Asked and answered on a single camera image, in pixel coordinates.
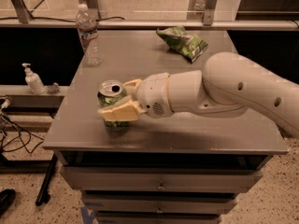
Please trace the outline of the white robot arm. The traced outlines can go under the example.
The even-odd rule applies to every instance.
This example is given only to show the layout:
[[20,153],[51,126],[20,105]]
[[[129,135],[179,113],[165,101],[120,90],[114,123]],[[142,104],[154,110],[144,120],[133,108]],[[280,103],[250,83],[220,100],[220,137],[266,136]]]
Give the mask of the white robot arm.
[[107,80],[98,96],[110,99],[98,109],[105,121],[134,121],[143,114],[157,119],[177,112],[230,118],[250,108],[299,135],[299,86],[231,52],[212,55],[200,70],[125,83]]

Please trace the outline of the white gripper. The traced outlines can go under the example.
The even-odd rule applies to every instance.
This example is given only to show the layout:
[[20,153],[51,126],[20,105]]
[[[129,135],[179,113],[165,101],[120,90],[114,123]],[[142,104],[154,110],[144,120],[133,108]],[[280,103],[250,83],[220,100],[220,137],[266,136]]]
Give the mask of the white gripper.
[[97,110],[105,121],[134,121],[145,113],[152,118],[170,117],[174,114],[168,98],[168,73],[151,75],[144,80],[133,79],[124,83],[127,94],[114,105]]

